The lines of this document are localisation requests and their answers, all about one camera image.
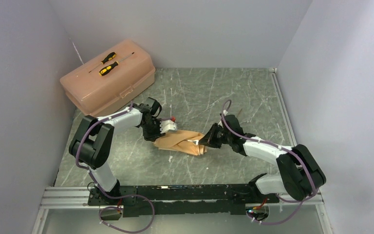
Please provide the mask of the orange cloth napkin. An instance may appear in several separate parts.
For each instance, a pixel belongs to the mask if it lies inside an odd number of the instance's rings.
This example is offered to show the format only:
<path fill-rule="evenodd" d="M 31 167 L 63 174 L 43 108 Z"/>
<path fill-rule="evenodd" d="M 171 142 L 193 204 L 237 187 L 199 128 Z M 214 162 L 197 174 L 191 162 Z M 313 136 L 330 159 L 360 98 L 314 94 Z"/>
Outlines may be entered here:
<path fill-rule="evenodd" d="M 200 140 L 204 134 L 194 131 L 177 130 L 168 132 L 156 139 L 153 144 L 160 150 L 178 151 L 188 155 L 201 156 L 207 152 L 207 147 L 193 141 Z"/>

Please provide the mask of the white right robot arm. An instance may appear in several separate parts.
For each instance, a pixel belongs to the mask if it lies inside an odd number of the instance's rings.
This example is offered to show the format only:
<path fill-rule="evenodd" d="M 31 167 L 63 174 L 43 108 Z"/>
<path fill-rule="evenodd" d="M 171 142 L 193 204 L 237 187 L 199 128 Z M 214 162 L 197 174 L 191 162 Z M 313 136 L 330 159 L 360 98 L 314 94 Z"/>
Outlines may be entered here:
<path fill-rule="evenodd" d="M 234 115 L 226 115 L 221 123 L 214 123 L 198 143 L 209 148 L 227 144 L 236 153 L 277 166 L 278 174 L 263 173 L 249 182 L 249 197 L 254 202 L 277 194 L 303 201 L 326 183 L 325 174 L 305 145 L 282 146 L 245 133 Z"/>

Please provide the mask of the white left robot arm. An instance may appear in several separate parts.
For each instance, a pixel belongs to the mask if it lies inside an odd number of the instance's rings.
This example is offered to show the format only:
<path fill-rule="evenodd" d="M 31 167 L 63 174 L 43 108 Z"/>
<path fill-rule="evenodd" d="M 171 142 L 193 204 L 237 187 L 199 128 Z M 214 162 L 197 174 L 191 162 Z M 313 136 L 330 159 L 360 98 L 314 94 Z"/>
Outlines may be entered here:
<path fill-rule="evenodd" d="M 107 159 L 113 136 L 131 127 L 141 128 L 146 141 L 154 142 L 165 134 L 158 118 L 161 104 L 147 98 L 141 104 L 131 103 L 122 111 L 105 117 L 84 116 L 71 143 L 69 153 L 78 168 L 84 169 L 101 191 L 101 198 L 109 205 L 120 199 L 120 182 L 113 175 Z"/>

